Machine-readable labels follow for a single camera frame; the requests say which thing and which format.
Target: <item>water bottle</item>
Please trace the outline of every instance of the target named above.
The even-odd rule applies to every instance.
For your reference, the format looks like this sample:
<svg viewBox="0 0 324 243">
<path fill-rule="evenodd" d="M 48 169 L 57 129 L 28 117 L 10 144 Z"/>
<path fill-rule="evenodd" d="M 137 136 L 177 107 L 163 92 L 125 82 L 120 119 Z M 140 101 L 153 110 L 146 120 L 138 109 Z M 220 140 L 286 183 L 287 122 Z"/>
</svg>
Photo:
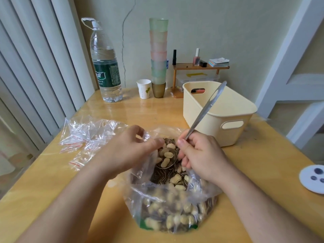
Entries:
<svg viewBox="0 0 324 243">
<path fill-rule="evenodd" d="M 84 21 L 90 20 L 92 27 Z M 81 18 L 82 23 L 92 29 L 90 51 L 92 63 L 100 87 L 101 96 L 106 102 L 118 102 L 123 99 L 119 69 L 115 50 L 99 22 L 93 18 Z"/>
</svg>

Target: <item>person's left hand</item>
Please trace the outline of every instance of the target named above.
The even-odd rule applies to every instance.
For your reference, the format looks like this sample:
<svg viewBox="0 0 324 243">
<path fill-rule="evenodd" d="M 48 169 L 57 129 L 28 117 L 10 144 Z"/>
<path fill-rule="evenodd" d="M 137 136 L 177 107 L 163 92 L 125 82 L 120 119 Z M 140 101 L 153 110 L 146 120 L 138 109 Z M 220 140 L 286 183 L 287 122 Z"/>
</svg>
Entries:
<svg viewBox="0 0 324 243">
<path fill-rule="evenodd" d="M 144 129 L 133 125 L 119 135 L 114 136 L 100 151 L 92 158 L 89 164 L 99 168 L 107 179 L 111 179 L 141 162 L 145 161 L 154 150 L 163 146 L 163 138 L 143 142 Z"/>
</svg>

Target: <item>hand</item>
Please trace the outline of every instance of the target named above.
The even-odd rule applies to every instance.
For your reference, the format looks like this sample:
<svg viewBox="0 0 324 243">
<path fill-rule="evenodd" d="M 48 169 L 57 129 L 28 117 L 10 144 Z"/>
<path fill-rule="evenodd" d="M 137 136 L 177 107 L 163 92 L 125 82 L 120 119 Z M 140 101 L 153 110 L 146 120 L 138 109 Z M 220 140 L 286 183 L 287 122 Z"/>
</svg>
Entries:
<svg viewBox="0 0 324 243">
<path fill-rule="evenodd" d="M 236 168 L 213 136 L 195 130 L 187 142 L 184 138 L 188 131 L 185 130 L 177 141 L 180 148 L 178 158 L 182 159 L 182 166 L 193 168 L 201 178 L 220 186 L 224 173 Z"/>
<path fill-rule="evenodd" d="M 108 179 L 112 179 L 119 173 L 144 162 L 146 156 L 164 144 L 163 138 L 150 138 L 143 142 L 136 135 L 143 137 L 144 129 L 138 125 L 129 127 L 114 136 L 89 163 L 104 172 Z"/>
</svg>

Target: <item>stack of paper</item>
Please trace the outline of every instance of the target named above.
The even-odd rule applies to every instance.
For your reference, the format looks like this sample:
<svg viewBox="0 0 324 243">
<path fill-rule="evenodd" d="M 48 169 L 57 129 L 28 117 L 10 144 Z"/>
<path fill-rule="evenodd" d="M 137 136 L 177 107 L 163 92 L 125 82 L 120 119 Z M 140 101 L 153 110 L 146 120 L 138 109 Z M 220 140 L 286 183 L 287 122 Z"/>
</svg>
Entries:
<svg viewBox="0 0 324 243">
<path fill-rule="evenodd" d="M 212 67 L 227 67 L 229 66 L 229 60 L 225 58 L 210 59 L 208 64 Z"/>
</svg>

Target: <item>crack in wall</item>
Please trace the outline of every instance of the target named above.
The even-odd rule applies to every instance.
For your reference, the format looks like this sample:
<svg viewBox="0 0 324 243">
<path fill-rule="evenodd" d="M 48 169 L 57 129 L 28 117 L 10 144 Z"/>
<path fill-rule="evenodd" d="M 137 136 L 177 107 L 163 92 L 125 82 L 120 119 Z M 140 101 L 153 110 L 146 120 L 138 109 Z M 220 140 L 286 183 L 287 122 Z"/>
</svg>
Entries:
<svg viewBox="0 0 324 243">
<path fill-rule="evenodd" d="M 132 7 L 132 9 L 128 12 L 128 14 L 126 15 L 126 17 L 124 18 L 124 21 L 123 21 L 123 24 L 122 24 L 122 31 L 123 31 L 123 34 L 122 34 L 122 54 L 121 54 L 121 57 L 122 57 L 122 62 L 123 62 L 123 67 L 124 67 L 124 83 L 125 83 L 125 88 L 126 88 L 126 68 L 125 68 L 125 64 L 124 64 L 124 23 L 125 23 L 125 20 L 127 19 L 127 17 L 129 16 L 129 14 L 133 11 L 134 7 L 136 5 L 136 0 L 134 0 L 134 5 Z"/>
</svg>

